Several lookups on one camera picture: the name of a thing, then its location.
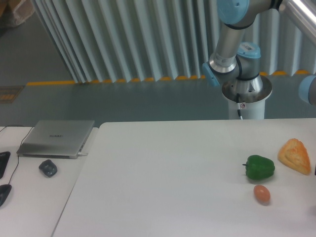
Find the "corrugated metal wall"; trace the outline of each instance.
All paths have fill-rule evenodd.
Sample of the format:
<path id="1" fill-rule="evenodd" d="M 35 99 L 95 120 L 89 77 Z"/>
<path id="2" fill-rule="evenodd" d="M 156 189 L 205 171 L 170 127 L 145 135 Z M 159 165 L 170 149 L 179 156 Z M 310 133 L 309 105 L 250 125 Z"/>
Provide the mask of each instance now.
<path id="1" fill-rule="evenodd" d="M 33 0 L 76 82 L 201 77 L 221 22 L 215 0 Z M 276 10 L 258 15 L 245 41 L 261 71 L 316 72 L 316 49 Z"/>

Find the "black device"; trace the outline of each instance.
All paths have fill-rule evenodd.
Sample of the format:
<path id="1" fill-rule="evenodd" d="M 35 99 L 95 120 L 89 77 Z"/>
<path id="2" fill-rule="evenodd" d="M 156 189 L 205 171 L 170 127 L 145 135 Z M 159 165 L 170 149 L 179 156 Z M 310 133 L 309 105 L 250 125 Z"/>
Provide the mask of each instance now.
<path id="1" fill-rule="evenodd" d="M 3 177 L 6 165 L 8 164 L 10 152 L 1 152 L 0 153 L 0 179 Z"/>
<path id="2" fill-rule="evenodd" d="M 50 160 L 47 159 L 45 161 L 43 161 L 40 166 L 39 169 L 44 173 L 44 175 L 46 175 L 47 177 L 51 177 L 54 174 L 56 174 L 57 172 L 57 166 Z"/>
<path id="3" fill-rule="evenodd" d="M 9 196 L 11 189 L 12 189 L 12 186 L 10 184 L 0 185 L 0 206 L 4 204 L 6 198 Z"/>

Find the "laptop logo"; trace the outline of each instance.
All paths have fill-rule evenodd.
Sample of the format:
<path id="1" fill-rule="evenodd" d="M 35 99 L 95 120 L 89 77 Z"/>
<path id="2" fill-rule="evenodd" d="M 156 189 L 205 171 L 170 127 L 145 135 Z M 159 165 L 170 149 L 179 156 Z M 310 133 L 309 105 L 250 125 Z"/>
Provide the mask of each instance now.
<path id="1" fill-rule="evenodd" d="M 64 135 L 50 135 L 49 137 L 63 137 Z"/>

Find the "floor mat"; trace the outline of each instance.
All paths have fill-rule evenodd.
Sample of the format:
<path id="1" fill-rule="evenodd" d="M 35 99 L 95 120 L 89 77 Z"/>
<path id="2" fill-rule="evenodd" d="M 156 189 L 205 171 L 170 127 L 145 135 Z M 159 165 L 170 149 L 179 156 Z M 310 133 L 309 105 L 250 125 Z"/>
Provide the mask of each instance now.
<path id="1" fill-rule="evenodd" d="M 12 103 L 24 86 L 0 86 L 0 103 Z"/>

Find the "green bell pepper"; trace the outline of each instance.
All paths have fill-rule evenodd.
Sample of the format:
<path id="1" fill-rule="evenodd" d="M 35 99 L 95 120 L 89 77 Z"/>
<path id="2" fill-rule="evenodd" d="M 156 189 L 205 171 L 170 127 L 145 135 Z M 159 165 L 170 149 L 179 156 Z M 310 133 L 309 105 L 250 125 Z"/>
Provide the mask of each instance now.
<path id="1" fill-rule="evenodd" d="M 249 156 L 246 164 L 243 165 L 246 166 L 246 176 L 253 180 L 269 178 L 275 171 L 272 160 L 258 155 Z"/>

